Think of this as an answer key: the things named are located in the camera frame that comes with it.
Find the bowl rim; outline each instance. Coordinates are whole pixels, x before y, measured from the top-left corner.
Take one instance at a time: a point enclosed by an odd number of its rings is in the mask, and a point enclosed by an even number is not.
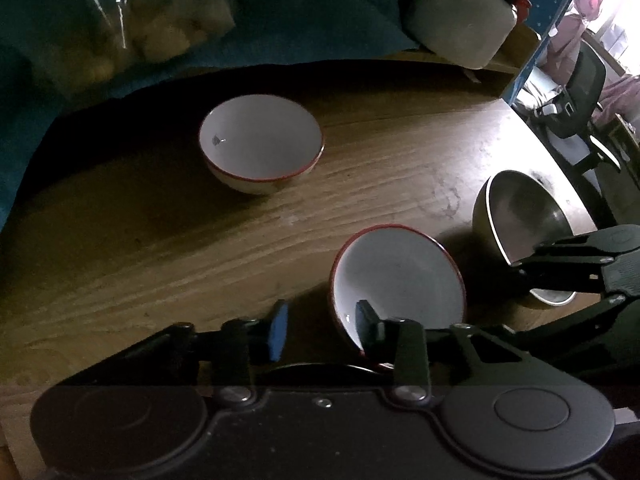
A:
[[[342,245],[342,247],[340,248],[340,250],[338,251],[338,253],[335,256],[334,259],[334,264],[331,267],[331,273],[329,274],[329,297],[330,297],[330,311],[331,311],[331,317],[334,320],[334,325],[336,326],[338,332],[350,343],[350,346],[352,346],[352,348],[355,348],[362,357],[367,358],[364,350],[362,348],[360,348],[356,342],[351,339],[351,337],[349,336],[348,332],[346,331],[342,321],[340,320],[340,317],[338,316],[338,312],[337,312],[337,302],[335,300],[335,275],[336,272],[338,270],[338,264],[340,263],[340,261],[342,260],[342,257],[344,256],[344,253],[346,252],[346,250],[351,247],[351,245],[358,239],[363,237],[365,234],[368,234],[372,231],[378,231],[378,230],[382,230],[382,229],[403,229],[405,231],[411,231],[414,234],[420,235],[422,238],[425,238],[426,240],[428,240],[429,242],[431,242],[432,244],[434,244],[437,248],[439,248],[439,250],[442,251],[442,253],[447,257],[447,259],[449,260],[449,263],[451,264],[451,267],[453,268],[454,272],[456,273],[456,276],[458,277],[458,282],[460,283],[460,288],[462,290],[462,321],[464,321],[466,319],[466,288],[465,288],[465,282],[462,279],[462,273],[460,273],[460,269],[458,268],[458,265],[456,264],[455,260],[453,259],[453,257],[449,254],[449,252],[439,243],[439,241],[437,241],[435,238],[430,237],[429,235],[426,235],[425,233],[418,231],[418,229],[415,229],[413,227],[409,227],[407,225],[404,224],[394,224],[394,223],[387,223],[387,224],[376,224],[376,225],[372,225],[370,227],[365,227],[364,229],[361,229],[360,231],[356,232],[356,234],[351,235],[351,237]],[[377,363],[378,366],[382,366],[384,368],[389,368],[389,365],[383,364],[383,363]]]
[[[498,249],[500,249],[500,254],[504,258],[504,261],[507,263],[508,266],[511,266],[511,265],[513,265],[513,262],[511,262],[508,259],[507,253],[505,252],[504,247],[502,246],[502,242],[500,241],[500,238],[498,237],[498,233],[495,230],[494,215],[491,212],[491,207],[490,207],[490,204],[489,204],[489,195],[491,195],[492,184],[494,183],[494,180],[496,179],[496,177],[498,177],[499,175],[504,174],[504,173],[516,173],[519,176],[523,176],[523,177],[529,179],[531,182],[535,183],[537,186],[542,188],[542,190],[549,196],[549,198],[558,206],[558,209],[562,213],[562,217],[564,218],[564,220],[566,221],[567,225],[569,226],[569,229],[571,229],[572,235],[574,234],[574,229],[571,227],[571,222],[569,222],[569,219],[566,217],[566,214],[564,213],[564,211],[560,207],[560,204],[558,203],[558,201],[554,198],[554,196],[551,193],[548,192],[546,187],[544,187],[542,184],[540,184],[531,175],[529,175],[527,173],[523,173],[522,171],[518,171],[518,170],[502,170],[502,171],[498,171],[498,173],[492,174],[492,176],[489,177],[489,179],[486,181],[486,190],[484,192],[484,208],[486,209],[486,217],[487,217],[487,219],[489,221],[489,226],[491,227],[491,234],[494,236],[495,244],[498,246]],[[542,298],[538,293],[534,292],[534,290],[541,290],[541,289],[533,289],[532,288],[529,291],[529,294],[531,294],[534,298],[536,298],[537,300],[541,301],[542,303],[548,304],[549,306],[565,306],[566,304],[571,303],[574,300],[574,298],[576,297],[576,295],[577,295],[577,292],[570,291],[571,293],[569,294],[569,297],[566,300],[551,301],[551,300],[547,300],[545,298]]]
[[[227,170],[223,170],[222,168],[219,167],[219,165],[217,165],[215,162],[213,162],[207,156],[207,154],[204,152],[204,148],[202,147],[202,127],[204,126],[204,121],[206,121],[207,118],[217,108],[221,107],[223,104],[226,104],[226,103],[228,103],[230,101],[233,101],[235,99],[240,99],[242,97],[249,97],[249,96],[275,97],[277,99],[281,99],[283,101],[288,101],[289,103],[293,103],[296,106],[299,106],[300,108],[302,108],[306,113],[311,115],[311,117],[313,118],[315,123],[318,125],[318,129],[320,130],[320,148],[318,149],[318,152],[314,155],[314,157],[311,159],[311,161],[309,161],[307,164],[302,166],[302,168],[294,171],[293,173],[289,173],[289,174],[286,174],[286,175],[276,176],[276,177],[273,177],[273,178],[250,178],[250,177],[247,177],[247,176],[242,176],[242,175],[238,175],[238,174],[235,174],[235,173],[231,173],[230,171],[227,171]],[[305,107],[303,107],[303,105],[301,105],[300,103],[297,103],[297,102],[295,102],[295,101],[293,101],[291,99],[287,99],[286,97],[281,97],[281,96],[275,95],[275,94],[242,94],[242,95],[239,95],[239,96],[236,96],[236,97],[232,97],[231,99],[227,99],[225,101],[222,101],[221,103],[219,103],[216,106],[214,106],[209,112],[207,112],[207,114],[204,116],[203,120],[200,121],[200,126],[198,128],[198,146],[200,148],[200,152],[202,153],[202,156],[205,158],[205,160],[209,163],[209,165],[213,167],[214,170],[219,171],[220,173],[222,173],[222,174],[224,174],[224,175],[226,175],[228,177],[234,178],[236,180],[241,180],[243,182],[255,182],[257,184],[289,180],[290,178],[293,178],[295,176],[299,176],[300,174],[305,173],[305,171],[310,170],[318,162],[318,160],[320,159],[320,156],[322,155],[322,152],[324,152],[325,141],[326,141],[326,136],[324,134],[324,130],[322,129],[322,126],[320,126],[320,123],[318,123],[318,120],[316,119],[315,115],[313,115],[309,110],[307,110]]]

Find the red rim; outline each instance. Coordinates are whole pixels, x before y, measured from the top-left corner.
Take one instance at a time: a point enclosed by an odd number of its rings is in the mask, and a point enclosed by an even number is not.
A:
[[[373,225],[371,227],[364,228],[361,231],[358,231],[356,234],[352,235],[351,238],[349,238],[345,242],[345,244],[340,248],[340,250],[338,251],[338,254],[335,257],[334,264],[331,267],[331,274],[329,275],[329,295],[330,295],[330,299],[331,299],[331,314],[332,314],[332,318],[334,320],[334,323],[335,323],[335,325],[336,325],[336,327],[338,329],[338,332],[340,332],[341,334],[344,335],[344,337],[351,343],[351,345],[353,347],[355,347],[355,349],[360,353],[360,355],[362,357],[366,357],[364,355],[364,351],[362,350],[362,348],[360,348],[358,345],[356,345],[356,343],[355,343],[355,341],[353,339],[351,339],[351,337],[349,336],[349,333],[346,331],[342,321],[340,320],[340,317],[338,316],[338,311],[337,311],[337,308],[336,308],[336,301],[335,301],[335,288],[334,288],[335,273],[336,273],[336,271],[338,269],[338,264],[340,263],[340,260],[342,259],[343,254],[358,238],[360,238],[361,236],[364,236],[365,234],[367,234],[369,232],[377,231],[378,229],[389,229],[389,228],[404,229],[405,231],[411,231],[414,234],[417,234],[417,235],[420,235],[423,238],[426,238],[428,241],[430,241],[431,243],[436,245],[436,247],[439,248],[442,251],[442,253],[449,260],[449,263],[451,264],[451,267],[455,271],[456,275],[458,276],[458,281],[460,282],[460,288],[462,289],[462,301],[463,301],[463,304],[462,304],[462,320],[464,321],[466,319],[466,289],[465,289],[465,283],[462,280],[462,274],[460,273],[460,269],[456,265],[456,263],[453,260],[453,258],[451,257],[451,255],[439,243],[439,241],[437,241],[436,239],[430,237],[429,235],[424,234],[421,231],[418,231],[418,229],[414,229],[412,227],[409,227],[409,226],[406,226],[406,225],[402,225],[402,224],[378,224],[378,225]]]
[[[202,147],[202,126],[204,125],[204,121],[207,120],[207,118],[219,107],[221,107],[223,104],[228,103],[229,101],[233,101],[234,99],[239,99],[241,97],[247,97],[247,96],[268,96],[268,97],[277,97],[278,99],[282,99],[283,101],[288,101],[290,103],[295,104],[296,106],[299,106],[300,108],[302,108],[306,113],[308,113],[309,115],[311,115],[311,117],[313,118],[313,120],[316,122],[316,124],[318,125],[318,129],[320,130],[320,150],[318,151],[318,153],[316,153],[316,155],[314,156],[314,158],[311,160],[311,162],[309,162],[308,164],[306,164],[305,166],[303,166],[300,170],[296,170],[293,173],[284,175],[284,176],[277,176],[275,178],[248,178],[245,176],[241,176],[241,175],[236,175],[235,173],[230,173],[229,171],[225,171],[222,168],[220,168],[215,162],[213,162],[208,156],[207,154],[204,152],[204,149]],[[320,159],[320,156],[322,155],[322,152],[324,152],[324,130],[322,129],[322,126],[320,126],[320,124],[318,123],[318,120],[316,120],[316,118],[314,117],[314,115],[307,110],[305,107],[303,107],[303,105],[301,105],[300,103],[297,103],[295,101],[292,101],[291,99],[287,99],[286,97],[280,97],[279,95],[273,95],[273,94],[245,94],[245,95],[239,95],[236,97],[233,97],[231,99],[227,99],[226,101],[221,102],[219,105],[216,105],[207,115],[205,115],[204,119],[202,120],[202,122],[200,123],[200,127],[198,128],[198,146],[200,147],[200,151],[202,152],[202,156],[204,156],[205,160],[209,163],[210,166],[212,166],[216,171],[219,171],[220,173],[229,176],[231,178],[234,178],[236,180],[242,180],[243,182],[256,182],[256,183],[268,183],[268,182],[278,182],[281,180],[287,180],[289,178],[293,178],[294,176],[298,176],[299,174],[305,173],[305,171],[309,170],[310,168],[312,168]]]

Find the chair backrest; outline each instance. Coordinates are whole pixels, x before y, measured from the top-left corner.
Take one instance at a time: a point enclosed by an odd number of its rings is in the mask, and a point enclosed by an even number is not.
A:
[[[546,125],[561,139],[587,131],[587,124],[596,108],[607,78],[607,69],[596,52],[585,42],[580,43],[580,53],[574,72],[566,84],[566,95],[560,94],[554,103],[562,108],[560,114],[550,118]]]

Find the red object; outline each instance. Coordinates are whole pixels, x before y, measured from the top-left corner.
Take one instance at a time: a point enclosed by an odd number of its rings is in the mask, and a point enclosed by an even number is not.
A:
[[[531,0],[514,0],[513,5],[516,6],[518,13],[518,23],[523,23],[529,17],[529,9],[532,7]]]

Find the window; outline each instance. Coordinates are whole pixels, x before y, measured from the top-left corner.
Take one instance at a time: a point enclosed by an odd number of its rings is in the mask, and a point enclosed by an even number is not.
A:
[[[589,23],[596,40],[631,74],[640,74],[640,0],[603,0]]]

